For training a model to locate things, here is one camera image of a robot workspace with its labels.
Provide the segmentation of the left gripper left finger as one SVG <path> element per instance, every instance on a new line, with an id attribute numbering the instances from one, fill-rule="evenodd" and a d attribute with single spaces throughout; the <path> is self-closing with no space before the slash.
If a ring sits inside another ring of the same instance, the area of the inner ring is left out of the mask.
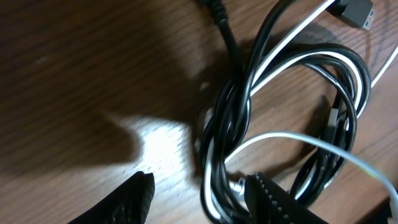
<path id="1" fill-rule="evenodd" d="M 144 224 L 154 192 L 154 175 L 136 172 L 70 224 Z"/>

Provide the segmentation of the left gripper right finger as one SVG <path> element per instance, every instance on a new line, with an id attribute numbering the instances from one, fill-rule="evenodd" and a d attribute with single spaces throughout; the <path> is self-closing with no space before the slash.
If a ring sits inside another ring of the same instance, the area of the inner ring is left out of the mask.
<path id="1" fill-rule="evenodd" d="M 244 199 L 253 223 L 327 224 L 261 173 L 247 176 Z"/>

